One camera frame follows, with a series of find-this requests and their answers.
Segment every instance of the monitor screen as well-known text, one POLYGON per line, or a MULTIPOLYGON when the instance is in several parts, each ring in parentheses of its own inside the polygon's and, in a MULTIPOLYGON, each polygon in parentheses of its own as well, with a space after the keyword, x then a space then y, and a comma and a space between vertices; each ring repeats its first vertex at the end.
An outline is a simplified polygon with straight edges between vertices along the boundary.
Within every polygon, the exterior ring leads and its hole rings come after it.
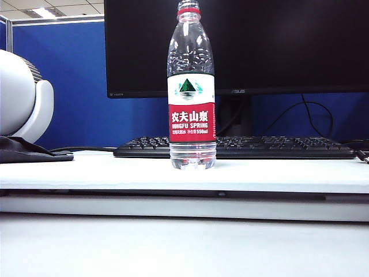
MULTIPOLYGON (((199 0, 217 95, 369 91, 369 2, 199 0)), ((105 0, 110 98, 167 94, 175 0, 105 0)))

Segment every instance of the bottle label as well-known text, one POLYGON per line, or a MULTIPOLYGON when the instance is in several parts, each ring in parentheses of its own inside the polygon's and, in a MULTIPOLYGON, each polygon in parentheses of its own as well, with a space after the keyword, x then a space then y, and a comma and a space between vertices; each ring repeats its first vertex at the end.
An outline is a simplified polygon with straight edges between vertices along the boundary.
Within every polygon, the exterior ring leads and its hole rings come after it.
POLYGON ((214 76, 187 73, 168 78, 171 143, 215 141, 214 76))

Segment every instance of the ceiling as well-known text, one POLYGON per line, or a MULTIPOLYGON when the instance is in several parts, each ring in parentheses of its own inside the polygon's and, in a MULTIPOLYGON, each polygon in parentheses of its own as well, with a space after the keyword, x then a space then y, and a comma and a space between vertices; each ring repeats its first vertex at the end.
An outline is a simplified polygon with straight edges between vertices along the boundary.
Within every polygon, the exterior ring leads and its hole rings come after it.
POLYGON ((104 0, 0 0, 0 14, 9 19, 30 18, 23 11, 56 8, 66 16, 103 14, 104 0))

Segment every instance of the monitor stand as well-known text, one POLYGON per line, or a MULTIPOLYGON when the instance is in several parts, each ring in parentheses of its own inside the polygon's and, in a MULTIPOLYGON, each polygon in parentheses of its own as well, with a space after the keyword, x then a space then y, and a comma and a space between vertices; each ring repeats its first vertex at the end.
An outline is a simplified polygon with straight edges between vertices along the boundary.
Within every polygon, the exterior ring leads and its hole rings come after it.
POLYGON ((221 136, 252 136, 252 96, 222 96, 217 107, 217 122, 219 129, 223 128, 240 109, 229 128, 222 132, 221 136))

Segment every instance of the black cloth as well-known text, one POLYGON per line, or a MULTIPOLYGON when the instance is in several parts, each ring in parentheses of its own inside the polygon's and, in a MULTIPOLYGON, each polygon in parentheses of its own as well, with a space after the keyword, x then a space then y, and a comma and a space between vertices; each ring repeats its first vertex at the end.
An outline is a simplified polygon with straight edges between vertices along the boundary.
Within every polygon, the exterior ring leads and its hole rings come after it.
POLYGON ((0 136, 0 163, 62 162, 73 160, 69 151, 50 152, 21 137, 0 136))

